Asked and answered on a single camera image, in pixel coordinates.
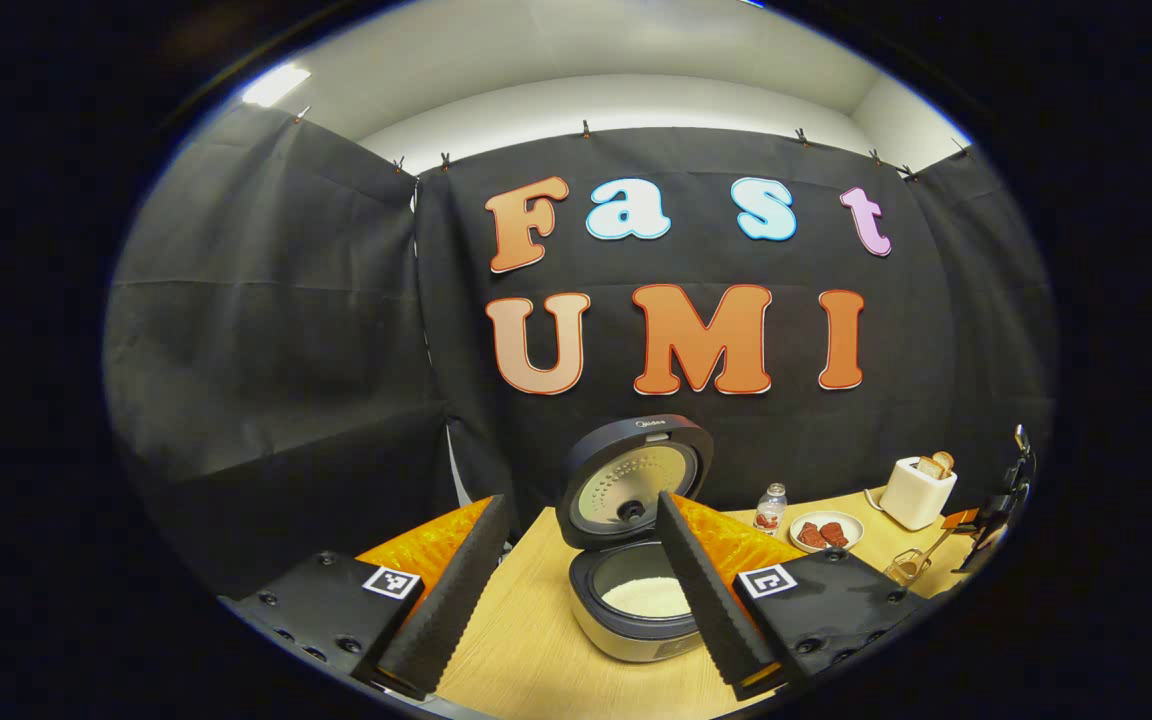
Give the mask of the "black and silver rice cooker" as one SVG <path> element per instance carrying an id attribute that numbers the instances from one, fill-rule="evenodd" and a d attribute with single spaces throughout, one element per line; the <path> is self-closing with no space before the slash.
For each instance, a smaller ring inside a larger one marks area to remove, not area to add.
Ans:
<path id="1" fill-rule="evenodd" d="M 636 617 L 613 611 L 602 594 L 630 579 L 676 578 L 657 537 L 658 498 L 696 497 L 712 455 L 707 430 L 685 416 L 653 415 L 594 429 L 564 460 L 556 520 L 567 546 L 577 550 L 567 573 L 570 607 L 604 655 L 653 664 L 700 646 L 691 614 Z"/>

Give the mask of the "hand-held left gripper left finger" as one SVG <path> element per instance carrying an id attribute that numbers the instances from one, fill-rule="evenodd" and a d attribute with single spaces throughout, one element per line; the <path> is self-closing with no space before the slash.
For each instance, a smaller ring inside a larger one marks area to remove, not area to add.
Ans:
<path id="1" fill-rule="evenodd" d="M 495 571 L 506 497 L 482 498 L 361 555 L 321 551 L 221 602 L 288 651 L 384 691 L 435 692 Z"/>

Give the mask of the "metal wire chopstick holder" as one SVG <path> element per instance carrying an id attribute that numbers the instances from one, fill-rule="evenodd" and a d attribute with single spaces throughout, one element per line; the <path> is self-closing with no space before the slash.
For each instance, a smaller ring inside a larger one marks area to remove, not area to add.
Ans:
<path id="1" fill-rule="evenodd" d="M 892 559 L 890 564 L 884 569 L 884 575 L 902 588 L 910 588 L 931 568 L 931 555 L 927 552 L 916 548 L 908 550 Z"/>

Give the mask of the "white rice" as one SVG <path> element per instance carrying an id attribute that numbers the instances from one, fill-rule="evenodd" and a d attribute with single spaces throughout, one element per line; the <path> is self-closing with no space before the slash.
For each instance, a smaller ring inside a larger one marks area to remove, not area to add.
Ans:
<path id="1" fill-rule="evenodd" d="M 602 602 L 626 615 L 649 619 L 681 617 L 691 609 L 679 579 L 647 577 L 630 579 L 608 589 Z"/>

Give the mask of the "small clear drink bottle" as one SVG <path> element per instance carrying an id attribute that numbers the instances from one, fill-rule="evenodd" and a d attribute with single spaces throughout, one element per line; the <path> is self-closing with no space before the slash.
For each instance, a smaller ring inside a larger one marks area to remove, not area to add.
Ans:
<path id="1" fill-rule="evenodd" d="M 768 536 L 776 535 L 781 528 L 787 507 L 786 488 L 782 483 L 771 483 L 764 495 L 756 503 L 753 526 Z"/>

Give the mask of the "white toaster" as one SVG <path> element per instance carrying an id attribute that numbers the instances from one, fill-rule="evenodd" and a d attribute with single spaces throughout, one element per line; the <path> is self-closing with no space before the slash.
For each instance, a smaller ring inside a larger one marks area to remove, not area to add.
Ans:
<path id="1" fill-rule="evenodd" d="M 895 462 L 881 497 L 873 497 L 869 488 L 863 491 L 867 503 L 874 510 L 884 511 L 908 530 L 920 530 L 931 525 L 943 510 L 957 480 L 956 473 L 945 475 L 941 480 L 932 480 L 919 473 L 915 470 L 916 460 L 919 457 L 905 457 Z"/>

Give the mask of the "wooden spoon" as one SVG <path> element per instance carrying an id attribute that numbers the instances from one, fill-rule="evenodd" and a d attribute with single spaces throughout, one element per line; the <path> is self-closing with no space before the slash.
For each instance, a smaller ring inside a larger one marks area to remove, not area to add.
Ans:
<path id="1" fill-rule="evenodd" d="M 929 550 L 909 550 L 905 553 L 901 553 L 896 559 L 893 559 L 890 564 L 892 578 L 905 585 L 905 588 L 914 585 L 916 579 L 919 579 L 931 568 L 932 553 L 955 533 L 955 528 L 945 528 L 940 538 Z"/>

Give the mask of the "row of black clips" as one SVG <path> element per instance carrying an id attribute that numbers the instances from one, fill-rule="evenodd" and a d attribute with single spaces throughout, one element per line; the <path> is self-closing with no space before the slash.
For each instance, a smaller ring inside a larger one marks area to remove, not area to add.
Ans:
<path id="1" fill-rule="evenodd" d="M 905 165 L 914 172 L 968 150 L 973 137 L 943 120 L 899 119 L 895 127 L 867 131 L 836 111 L 808 108 L 719 109 L 667 108 L 645 103 L 612 103 L 602 108 L 521 108 L 488 104 L 449 104 L 425 111 L 378 132 L 357 138 L 358 145 L 384 162 L 401 161 L 411 176 L 442 165 L 444 156 L 458 161 L 468 156 L 540 138 L 591 138 L 612 129 L 712 128 L 776 135 L 797 142 L 804 132 L 809 145 L 844 149 L 867 158 L 877 152 L 884 164 Z"/>

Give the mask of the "white oval plate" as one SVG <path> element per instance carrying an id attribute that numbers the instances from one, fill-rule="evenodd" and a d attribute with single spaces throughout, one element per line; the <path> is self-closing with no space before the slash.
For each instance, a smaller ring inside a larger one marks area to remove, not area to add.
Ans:
<path id="1" fill-rule="evenodd" d="M 863 539 L 865 535 L 865 529 L 864 525 L 861 524 L 861 521 L 854 518 L 854 516 L 849 514 L 846 514 L 846 511 L 805 511 L 805 514 L 799 515 L 799 518 L 791 520 L 791 523 L 788 524 L 786 537 L 788 541 L 791 541 L 791 544 L 795 544 L 795 546 L 799 547 L 799 550 L 804 550 L 805 552 L 809 553 L 814 553 L 823 550 L 809 548 L 806 546 L 803 546 L 803 544 L 799 544 L 799 541 L 797 541 L 796 536 L 797 533 L 799 533 L 799 526 L 801 524 L 805 523 L 805 521 L 812 521 L 812 523 L 817 524 L 818 528 L 823 526 L 823 524 L 828 523 L 828 521 L 838 521 L 838 523 L 840 523 L 842 528 L 844 528 L 846 537 L 849 538 L 850 541 L 849 544 L 847 544 L 846 548 L 828 546 L 827 548 L 824 550 L 850 551 L 856 546 L 856 544 L 861 541 L 861 539 Z"/>

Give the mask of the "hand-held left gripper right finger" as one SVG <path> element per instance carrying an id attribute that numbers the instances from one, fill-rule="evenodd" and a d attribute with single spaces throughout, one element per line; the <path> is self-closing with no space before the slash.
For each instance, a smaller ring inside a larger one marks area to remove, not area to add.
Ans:
<path id="1" fill-rule="evenodd" d="M 797 553 L 719 511 L 659 493 L 657 535 L 708 655 L 737 700 L 804 694 L 909 632 L 927 601 L 849 551 Z"/>

